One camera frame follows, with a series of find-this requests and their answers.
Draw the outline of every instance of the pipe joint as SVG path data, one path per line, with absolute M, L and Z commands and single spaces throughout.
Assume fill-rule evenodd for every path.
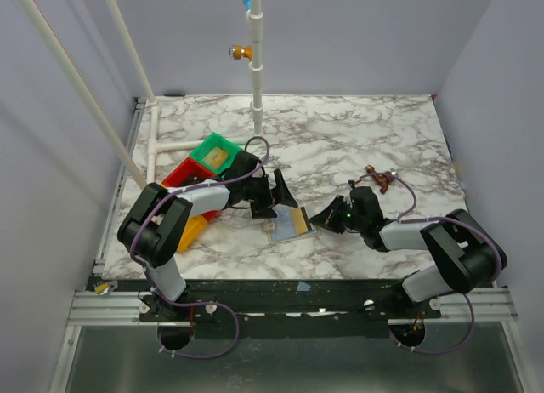
M 253 42 L 263 41 L 263 13 L 261 14 L 250 14 L 248 15 L 249 22 L 249 35 Z
M 263 66 L 261 65 L 259 68 L 253 67 L 253 62 L 251 61 L 249 63 L 249 70 L 252 74 L 252 86 L 253 89 L 261 89 L 263 87 Z

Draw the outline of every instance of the pvc pipe frame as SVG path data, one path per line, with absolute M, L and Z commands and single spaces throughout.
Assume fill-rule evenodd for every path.
M 146 178 L 140 173 L 138 167 L 134 163 L 132 157 L 128 153 L 125 145 L 119 139 L 115 129 L 111 126 L 111 123 L 105 117 L 104 112 L 100 109 L 96 99 L 88 89 L 79 71 L 70 59 L 70 56 L 66 53 L 64 47 L 60 43 L 53 29 L 43 16 L 40 8 L 37 6 L 34 0 L 17 0 L 31 22 L 37 28 L 37 31 L 42 36 L 45 43 L 59 62 L 61 68 L 65 72 L 66 76 L 70 80 L 72 86 L 79 94 L 83 103 L 89 109 L 96 123 L 100 129 L 114 146 L 118 156 L 121 158 L 123 164 L 127 168 L 128 172 L 132 175 L 140 189 L 143 189 L 146 183 L 155 181 L 155 168 L 156 157 L 159 153 L 164 151 L 179 151 L 196 148 L 201 144 L 202 140 L 193 140 L 186 142 L 174 142 L 159 144 L 157 142 L 158 127 L 159 127 L 159 112 L 160 108 L 156 96 L 153 94 L 149 79 L 145 74 L 145 69 L 139 59 L 138 52 L 134 46 L 133 40 L 128 32 L 127 25 L 122 18 L 121 10 L 116 0 L 105 0 L 106 4 L 111 12 L 111 15 L 116 23 L 117 30 L 120 32 L 123 43 L 127 48 L 128 54 L 134 63 L 136 72 L 144 87 L 145 93 L 149 104 L 151 105 L 151 121 L 150 121 L 150 137 L 147 147 L 147 172 Z M 249 63 L 252 73 L 252 86 L 253 86 L 253 101 L 250 104 L 253 113 L 253 128 L 256 135 L 261 134 L 261 124 L 263 121 L 263 101 L 262 101 L 262 85 L 263 85 L 263 52 L 261 42 L 263 40 L 263 12 L 261 8 L 261 0 L 252 0 L 251 10 L 246 15 L 252 36 L 252 61 Z M 233 139 L 236 144 L 243 144 L 247 141 L 248 137 Z
M 116 0 L 105 0 L 105 2 L 107 3 L 108 8 L 110 9 L 111 15 L 113 16 L 113 20 L 116 23 L 117 30 L 121 34 L 121 39 L 123 43 L 125 44 L 125 47 L 127 48 L 128 55 L 133 61 L 134 67 L 136 67 L 136 73 L 138 74 L 139 80 L 142 83 L 142 86 L 144 87 L 145 94 L 147 95 L 147 99 L 149 100 L 150 105 L 156 105 L 157 100 L 155 95 L 153 94 L 153 89 L 151 88 L 150 80 L 145 74 L 144 66 L 142 65 L 142 61 L 139 59 L 138 52 L 136 51 L 136 47 L 134 46 L 134 43 L 133 43 L 133 39 L 130 37 L 127 24 L 125 23 L 125 20 L 122 18 L 119 5 L 117 4 Z
M 42 37 L 45 44 L 48 46 L 54 58 L 58 61 L 72 87 L 76 90 L 77 94 L 83 101 L 83 104 L 85 104 L 85 106 L 88 108 L 91 116 L 94 118 L 94 121 L 98 124 L 102 130 L 102 133 L 116 150 L 117 155 L 121 158 L 121 161 L 127 168 L 127 171 L 132 175 L 138 186 L 143 189 L 145 187 L 144 176 L 138 170 L 138 167 L 128 153 L 127 148 L 117 135 L 116 130 L 111 126 L 111 123 L 106 118 L 104 112 L 102 112 L 102 109 L 96 102 L 96 99 L 93 97 L 91 91 L 88 89 L 88 86 L 83 80 L 81 74 L 71 61 L 70 56 L 66 53 L 66 50 L 59 38 L 54 33 L 53 28 L 43 16 L 40 8 L 37 6 L 36 1 L 17 0 L 17 2 L 22 7 L 31 23 L 36 27 L 36 30 Z
M 253 113 L 253 132 L 262 133 L 263 124 L 263 7 L 261 0 L 250 0 L 251 10 L 246 15 L 252 39 L 252 61 L 249 69 L 252 74 L 253 101 L 250 104 Z

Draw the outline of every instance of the green container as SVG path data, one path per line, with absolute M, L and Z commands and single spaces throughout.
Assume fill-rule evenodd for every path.
M 228 156 L 224 162 L 222 162 L 221 165 L 217 166 L 216 168 L 204 161 L 208 154 L 215 148 L 219 148 L 227 152 Z M 221 135 L 213 132 L 204 142 L 198 145 L 198 147 L 190 153 L 190 157 L 195 159 L 198 163 L 200 163 L 200 165 L 210 169 L 215 174 L 220 174 L 226 168 L 230 167 L 232 162 L 235 160 L 236 153 L 239 151 L 241 151 L 241 148 L 238 145 L 233 144 Z

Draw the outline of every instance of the marble tabletop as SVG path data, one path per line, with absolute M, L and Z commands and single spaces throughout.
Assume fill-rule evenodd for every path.
M 251 97 L 190 96 L 161 99 L 159 141 L 200 140 L 211 132 L 228 139 L 251 136 Z M 317 211 L 336 194 L 347 195 L 348 179 L 396 168 L 415 190 L 414 216 L 446 214 L 465 208 L 433 101 L 425 96 L 263 97 L 263 136 L 271 144 L 269 172 L 281 168 L 299 205 Z M 150 112 L 145 110 L 133 159 L 145 174 Z M 250 151 L 262 155 L 261 146 Z M 156 180 L 166 178 L 188 151 L 162 153 Z M 409 193 L 393 184 L 385 195 L 376 191 L 384 214 L 395 217 L 411 205 Z M 139 265 L 116 239 L 116 232 L 139 195 L 128 179 L 116 224 L 106 249 L 104 279 L 143 278 Z M 249 210 L 225 210 L 184 253 L 175 256 L 180 272 L 194 279 L 366 279 L 401 278 L 431 264 L 424 251 L 379 253 L 356 234 L 320 235 L 269 245 L 263 221 Z

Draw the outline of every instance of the gray wall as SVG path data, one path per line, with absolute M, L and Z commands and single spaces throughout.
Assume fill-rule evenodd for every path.
M 509 256 L 507 282 L 544 386 L 544 0 L 492 0 L 439 92 L 467 202 Z
M 117 0 L 156 94 L 251 93 L 241 0 Z M 265 93 L 432 94 L 490 0 L 263 0 Z M 85 0 L 141 89 L 104 0 Z
M 127 135 L 130 91 L 92 26 L 83 29 L 77 0 L 37 1 Z M 0 390 L 37 393 L 48 389 L 120 163 L 14 0 L 0 0 L 0 21 Z

